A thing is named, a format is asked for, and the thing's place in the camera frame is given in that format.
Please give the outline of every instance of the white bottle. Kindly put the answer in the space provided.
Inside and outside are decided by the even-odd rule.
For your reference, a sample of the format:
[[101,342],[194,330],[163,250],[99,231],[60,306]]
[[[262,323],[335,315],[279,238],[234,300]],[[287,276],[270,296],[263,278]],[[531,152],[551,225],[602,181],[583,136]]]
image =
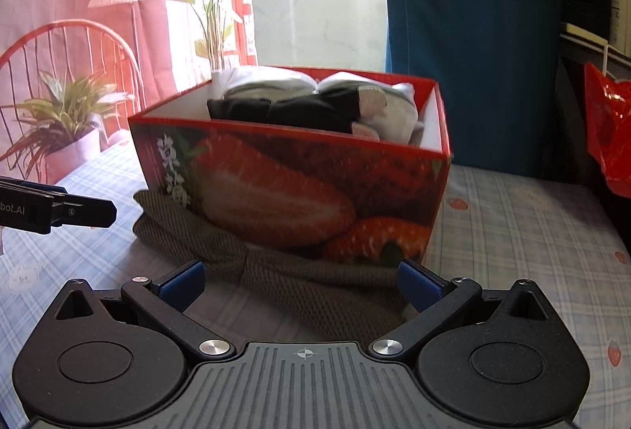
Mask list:
[[613,48],[631,56],[631,0],[611,0],[609,42]]

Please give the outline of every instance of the strawberry print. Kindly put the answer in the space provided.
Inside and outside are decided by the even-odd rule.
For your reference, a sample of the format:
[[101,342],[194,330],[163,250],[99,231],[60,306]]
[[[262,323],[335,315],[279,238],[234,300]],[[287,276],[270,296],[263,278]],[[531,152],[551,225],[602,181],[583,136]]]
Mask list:
[[622,352],[620,350],[620,346],[615,340],[609,342],[609,347],[607,347],[607,357],[609,358],[611,365],[618,366],[620,364]]
[[[240,137],[281,164],[344,192],[359,217],[397,215],[427,224],[433,219],[428,208],[439,200],[430,159],[346,144],[254,134]],[[419,199],[427,204],[418,203]]]
[[449,206],[454,210],[468,210],[469,205],[464,199],[452,198],[449,200]]
[[355,220],[350,200],[333,186],[293,171],[230,134],[198,143],[192,163],[209,221],[270,248],[320,243]]
[[354,262],[366,257],[379,262],[387,243],[399,246],[405,258],[422,257],[430,239],[430,228],[390,217],[358,219],[342,235],[327,242],[323,258]]

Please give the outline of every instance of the folded clothes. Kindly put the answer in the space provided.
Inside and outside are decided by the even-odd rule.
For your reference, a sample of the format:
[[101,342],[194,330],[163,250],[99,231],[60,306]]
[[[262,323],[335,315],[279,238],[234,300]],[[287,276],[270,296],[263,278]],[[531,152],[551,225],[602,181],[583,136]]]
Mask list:
[[[317,82],[303,73],[269,66],[240,66],[229,71],[213,72],[213,84],[221,86],[215,101],[258,99],[269,100],[272,104],[280,103],[280,110],[269,114],[266,121],[249,120],[241,110],[239,112],[243,119],[234,114],[228,116],[226,110],[221,108],[222,104],[214,104],[214,108],[209,104],[210,116],[217,119],[342,132],[400,144],[411,144],[413,137],[418,142],[422,134],[422,128],[418,126],[419,114],[414,101],[414,87],[411,84],[392,86],[343,71]],[[340,114],[337,106],[329,112],[320,107],[314,108],[313,115],[303,117],[307,107],[305,103],[285,105],[294,99],[309,98],[312,95],[326,96],[329,93],[345,92],[360,93],[366,99],[372,97],[379,110],[362,111],[358,117],[349,117],[348,114]],[[297,115],[291,115],[288,110],[285,111],[289,106],[300,111]]]
[[273,102],[269,99],[210,99],[213,119],[267,123],[311,130],[355,134],[379,139],[379,134],[360,119],[371,120],[386,109],[381,88],[338,88]]
[[365,347],[403,322],[396,269],[254,249],[169,196],[143,190],[134,199],[143,208],[134,233],[144,243],[182,264],[204,262],[210,280],[240,284],[332,341]]

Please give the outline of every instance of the gray cloth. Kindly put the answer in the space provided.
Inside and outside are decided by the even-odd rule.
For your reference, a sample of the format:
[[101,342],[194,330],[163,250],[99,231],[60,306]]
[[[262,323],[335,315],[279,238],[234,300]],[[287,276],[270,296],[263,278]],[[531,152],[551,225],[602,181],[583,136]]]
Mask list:
[[241,284],[332,341],[365,347],[403,322],[395,269],[252,249],[168,196],[142,190],[134,199],[144,210],[134,233],[144,243],[180,263],[203,261],[210,280]]

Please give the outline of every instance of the blue curtain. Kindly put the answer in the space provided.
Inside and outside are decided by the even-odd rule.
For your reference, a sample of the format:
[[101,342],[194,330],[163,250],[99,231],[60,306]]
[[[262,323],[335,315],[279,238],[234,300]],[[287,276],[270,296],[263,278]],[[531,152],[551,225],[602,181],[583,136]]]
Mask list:
[[454,162],[540,173],[560,0],[387,0],[389,72],[441,84]]

